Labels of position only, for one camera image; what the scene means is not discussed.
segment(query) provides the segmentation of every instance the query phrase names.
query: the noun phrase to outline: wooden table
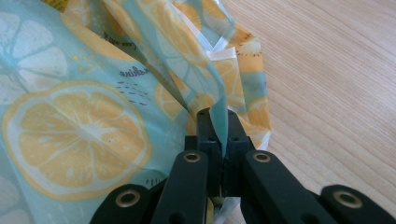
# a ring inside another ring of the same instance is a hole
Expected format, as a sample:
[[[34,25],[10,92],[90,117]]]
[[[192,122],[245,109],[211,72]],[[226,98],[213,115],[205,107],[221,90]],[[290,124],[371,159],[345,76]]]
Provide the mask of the wooden table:
[[[315,193],[347,185],[396,217],[396,2],[221,2],[262,42],[269,150]]]

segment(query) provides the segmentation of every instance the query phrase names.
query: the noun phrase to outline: plastic bag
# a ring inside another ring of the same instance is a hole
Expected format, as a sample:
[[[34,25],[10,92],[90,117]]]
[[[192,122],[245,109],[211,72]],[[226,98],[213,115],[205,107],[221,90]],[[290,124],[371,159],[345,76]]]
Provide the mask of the plastic bag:
[[[270,124],[260,42],[215,1],[0,4],[0,223],[87,223],[114,188],[166,178],[197,111]]]

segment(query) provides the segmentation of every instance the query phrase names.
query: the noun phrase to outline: lemon print bag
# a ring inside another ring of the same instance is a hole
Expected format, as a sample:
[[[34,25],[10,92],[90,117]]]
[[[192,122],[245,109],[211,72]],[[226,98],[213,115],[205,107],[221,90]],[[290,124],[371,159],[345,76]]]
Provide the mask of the lemon print bag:
[[[0,3],[0,223],[88,223],[167,177],[195,114],[270,125],[260,42],[215,1]]]

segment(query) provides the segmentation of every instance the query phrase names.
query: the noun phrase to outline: fold in bag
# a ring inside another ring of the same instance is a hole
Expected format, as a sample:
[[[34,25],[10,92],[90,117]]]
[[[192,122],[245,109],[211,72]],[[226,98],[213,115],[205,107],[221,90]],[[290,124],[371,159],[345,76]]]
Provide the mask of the fold in bag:
[[[0,223],[88,223],[166,178],[195,113],[270,133],[260,42],[215,1],[0,4]]]

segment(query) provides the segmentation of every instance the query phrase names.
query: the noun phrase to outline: light wood tabletop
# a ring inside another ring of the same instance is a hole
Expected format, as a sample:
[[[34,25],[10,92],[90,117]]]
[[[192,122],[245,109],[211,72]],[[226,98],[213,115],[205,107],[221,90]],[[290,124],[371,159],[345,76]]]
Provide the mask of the light wood tabletop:
[[[350,186],[396,217],[396,2],[221,2],[262,42],[268,149],[307,189]]]

